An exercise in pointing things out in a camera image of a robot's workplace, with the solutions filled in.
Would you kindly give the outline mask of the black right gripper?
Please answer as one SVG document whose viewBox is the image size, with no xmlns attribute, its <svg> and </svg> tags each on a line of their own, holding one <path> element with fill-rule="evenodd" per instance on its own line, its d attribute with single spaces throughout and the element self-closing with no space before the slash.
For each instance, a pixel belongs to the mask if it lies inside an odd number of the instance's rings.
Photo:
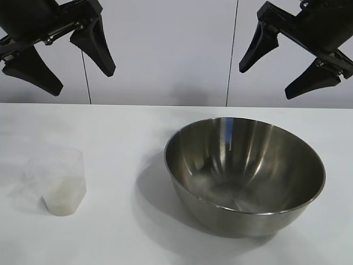
<svg viewBox="0 0 353 265">
<path fill-rule="evenodd" d="M 281 33 L 303 47 L 315 59 L 285 88 L 287 99 L 341 82 L 340 75 L 352 76 L 352 60 L 338 48 L 352 37 L 352 1 L 302 1 L 293 15 L 266 1 L 258 10 L 258 23 L 252 41 L 239 63 L 247 72 L 257 61 L 279 46 Z"/>
</svg>

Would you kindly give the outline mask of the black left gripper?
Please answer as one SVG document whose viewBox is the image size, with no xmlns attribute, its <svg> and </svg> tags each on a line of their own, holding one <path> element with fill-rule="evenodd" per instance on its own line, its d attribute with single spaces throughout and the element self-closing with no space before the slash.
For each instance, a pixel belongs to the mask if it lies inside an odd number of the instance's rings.
<svg viewBox="0 0 353 265">
<path fill-rule="evenodd" d="M 63 84 L 47 67 L 36 48 L 51 45 L 72 32 L 70 42 L 86 53 L 106 76 L 116 66 L 106 43 L 99 1 L 1 1 L 2 72 L 58 96 Z"/>
</svg>

